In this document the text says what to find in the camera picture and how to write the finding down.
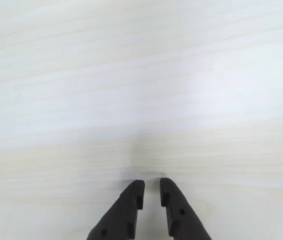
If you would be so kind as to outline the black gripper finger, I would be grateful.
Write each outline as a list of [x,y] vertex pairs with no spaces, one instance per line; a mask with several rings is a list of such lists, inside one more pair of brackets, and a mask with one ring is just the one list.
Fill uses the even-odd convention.
[[88,240],[133,240],[138,211],[144,205],[145,182],[134,180],[89,232]]
[[162,177],[159,185],[160,203],[166,209],[168,235],[175,240],[210,240],[204,225],[176,183]]

